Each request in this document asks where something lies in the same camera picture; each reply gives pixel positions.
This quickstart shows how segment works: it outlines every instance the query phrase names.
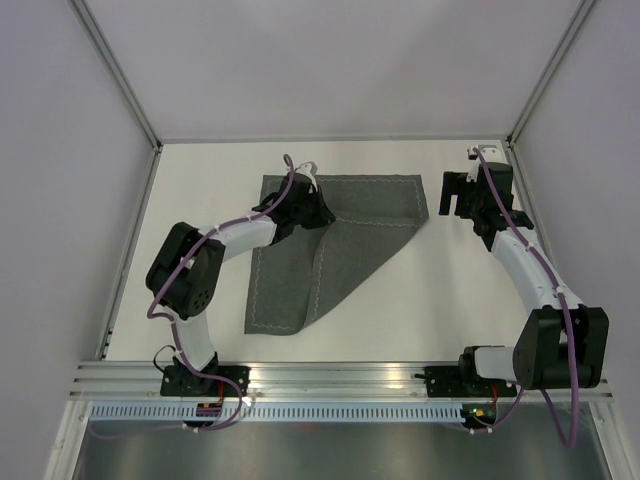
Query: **metal floor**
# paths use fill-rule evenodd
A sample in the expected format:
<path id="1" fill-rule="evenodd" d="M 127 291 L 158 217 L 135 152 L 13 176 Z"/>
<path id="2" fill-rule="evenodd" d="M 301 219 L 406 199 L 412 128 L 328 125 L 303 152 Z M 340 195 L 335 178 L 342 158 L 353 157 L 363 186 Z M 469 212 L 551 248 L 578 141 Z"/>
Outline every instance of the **metal floor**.
<path id="1" fill-rule="evenodd" d="M 240 423 L 220 432 L 142 433 L 85 439 L 76 478 L 158 479 L 608 479 L 585 406 L 573 450 L 560 444 L 543 405 L 521 405 L 482 438 L 436 424 Z M 568 414 L 561 413 L 564 428 Z M 152 422 L 98 422 L 101 434 L 136 432 Z"/>

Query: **black cable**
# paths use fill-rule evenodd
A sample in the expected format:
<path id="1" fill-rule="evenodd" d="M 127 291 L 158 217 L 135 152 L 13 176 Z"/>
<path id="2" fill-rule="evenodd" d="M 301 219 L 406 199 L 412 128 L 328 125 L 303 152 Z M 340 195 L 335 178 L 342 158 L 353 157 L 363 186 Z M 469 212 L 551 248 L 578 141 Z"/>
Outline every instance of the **black cable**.
<path id="1" fill-rule="evenodd" d="M 165 371 L 164 368 L 160 368 L 160 365 L 158 365 L 158 355 L 160 355 L 160 352 L 162 352 L 165 348 L 170 348 L 171 350 L 173 350 L 173 353 L 176 353 L 176 347 L 174 347 L 173 345 L 165 345 L 153 356 L 153 366 L 161 371 L 163 375 L 165 374 Z"/>

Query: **black mounting bracket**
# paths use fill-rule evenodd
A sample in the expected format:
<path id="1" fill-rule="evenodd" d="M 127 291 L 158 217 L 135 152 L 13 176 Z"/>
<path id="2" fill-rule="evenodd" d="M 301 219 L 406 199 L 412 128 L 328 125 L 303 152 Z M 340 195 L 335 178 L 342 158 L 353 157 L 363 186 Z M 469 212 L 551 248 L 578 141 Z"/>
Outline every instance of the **black mounting bracket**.
<path id="1" fill-rule="evenodd" d="M 244 365 L 218 365 L 218 356 L 209 363 L 202 373 L 218 375 L 235 382 L 242 395 L 247 394 L 249 387 L 249 372 L 251 369 Z M 223 382 L 223 392 L 226 398 L 237 397 L 238 394 L 228 383 Z M 173 358 L 173 365 L 164 368 L 161 397 L 217 397 L 220 385 L 214 380 L 208 380 L 193 375 L 177 358 Z"/>
<path id="2" fill-rule="evenodd" d="M 533 229 L 533 223 L 526 213 L 512 209 L 513 168 L 504 163 L 494 162 L 489 162 L 487 166 L 511 220 L 518 227 Z M 508 224 L 491 193 L 484 169 L 478 170 L 475 180 L 469 179 L 468 174 L 464 172 L 444 172 L 438 212 L 440 215 L 449 215 L 451 197 L 454 195 L 458 196 L 455 215 L 473 220 L 473 231 L 482 238 L 487 250 L 491 251 L 496 233 L 506 230 Z"/>
<path id="3" fill-rule="evenodd" d="M 284 177 L 278 191 L 267 195 L 260 205 L 252 210 L 264 212 L 269 208 L 275 199 L 282 195 L 288 181 L 288 176 Z M 277 226 L 271 245 L 291 235 L 297 225 L 305 230 L 313 230 L 327 227 L 336 221 L 335 215 L 331 213 L 324 201 L 320 185 L 314 187 L 311 179 L 301 173 L 294 173 L 289 193 L 268 216 Z"/>
<path id="4" fill-rule="evenodd" d="M 474 352 L 478 347 L 467 347 L 458 360 L 458 365 L 434 365 L 425 367 L 424 379 L 429 398 L 493 398 L 493 387 L 499 397 L 515 397 L 514 386 L 499 379 L 482 378 L 476 371 Z"/>

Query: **cloth fold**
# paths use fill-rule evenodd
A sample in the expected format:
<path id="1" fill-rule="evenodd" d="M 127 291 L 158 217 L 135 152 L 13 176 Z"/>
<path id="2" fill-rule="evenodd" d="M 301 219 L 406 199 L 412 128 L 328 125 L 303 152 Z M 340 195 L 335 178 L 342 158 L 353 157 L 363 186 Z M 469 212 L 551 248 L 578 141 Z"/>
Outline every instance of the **cloth fold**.
<path id="1" fill-rule="evenodd" d="M 395 255 L 429 213 L 419 175 L 320 175 L 332 225 L 296 228 L 256 249 L 245 333 L 293 335 L 330 312 Z M 265 176 L 261 198 L 281 177 Z"/>

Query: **aluminum frame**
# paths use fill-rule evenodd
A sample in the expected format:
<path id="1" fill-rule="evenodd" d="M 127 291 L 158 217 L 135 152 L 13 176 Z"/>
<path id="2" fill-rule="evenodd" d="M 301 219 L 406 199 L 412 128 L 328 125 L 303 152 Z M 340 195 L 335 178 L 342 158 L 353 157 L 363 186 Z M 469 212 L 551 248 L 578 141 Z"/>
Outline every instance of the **aluminum frame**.
<path id="1" fill-rule="evenodd" d="M 122 295 L 123 279 L 126 278 L 131 263 L 163 142 L 155 134 L 142 105 L 113 55 L 86 1 L 69 0 L 69 3 L 82 23 L 87 36 L 107 66 L 129 110 L 155 153 L 141 195 L 138 213 L 130 230 L 127 248 L 121 262 L 120 275 L 111 292 L 110 308 L 105 316 L 105 329 L 97 352 L 97 358 L 104 358 L 103 355 L 106 352 L 109 335 Z M 553 257 L 544 234 L 543 225 L 536 214 L 526 178 L 519 167 L 518 158 L 513 147 L 597 3 L 598 0 L 581 1 L 514 127 L 508 135 L 496 135 L 501 140 L 508 162 L 514 168 L 516 190 L 523 209 L 531 216 L 538 227 L 542 246 L 552 261 Z M 467 137 L 457 135 L 453 137 L 411 136 L 407 138 L 382 136 L 372 138 L 335 138 L 334 140 L 447 140 L 453 138 Z M 251 142 L 263 140 L 265 139 L 233 141 Z M 307 141 L 311 140 L 311 138 L 285 138 L 280 140 Z M 323 137 L 313 138 L 312 140 L 331 139 Z M 168 141 L 167 143 L 176 143 L 176 140 Z M 420 372 L 424 366 L 430 364 L 433 365 L 434 363 L 249 364 L 252 368 L 249 397 L 256 401 L 273 404 L 286 404 L 286 402 L 291 401 L 324 402 L 328 404 L 345 401 L 361 403 L 363 399 L 366 399 L 367 402 L 381 405 L 391 403 L 408 405 L 416 402 L 436 405 L 451 401 L 457 401 L 462 404 L 475 402 L 473 399 L 428 398 L 423 381 L 416 379 L 415 374 Z M 95 361 L 81 363 L 70 386 L 70 401 L 61 422 L 45 478 L 47 480 L 72 478 L 91 412 L 92 400 L 162 402 L 162 397 L 159 397 L 160 382 L 160 373 L 148 362 Z M 622 435 L 621 419 L 613 403 L 613 397 L 606 380 L 603 380 L 598 388 L 581 393 L 582 401 L 588 402 L 590 405 L 596 424 L 596 431 L 612 478 L 614 480 L 640 478 L 630 444 L 626 437 Z M 567 402 L 569 400 L 569 391 L 554 391 L 552 398 L 558 402 Z M 510 400 L 501 399 L 500 401 L 506 403 Z M 522 401 L 523 403 L 541 403 L 544 400 L 537 392 L 525 392 Z"/>
<path id="2" fill-rule="evenodd" d="M 207 143 L 265 143 L 265 142 L 373 142 L 385 140 L 411 141 L 411 140 L 486 140 L 487 138 L 507 140 L 504 133 L 489 133 L 486 135 L 454 134 L 454 135 L 305 135 L 298 137 L 273 136 L 273 137 L 247 137 L 247 138 L 213 138 L 213 139 L 184 139 L 168 138 L 162 141 L 163 145 L 187 144 L 201 145 Z"/>

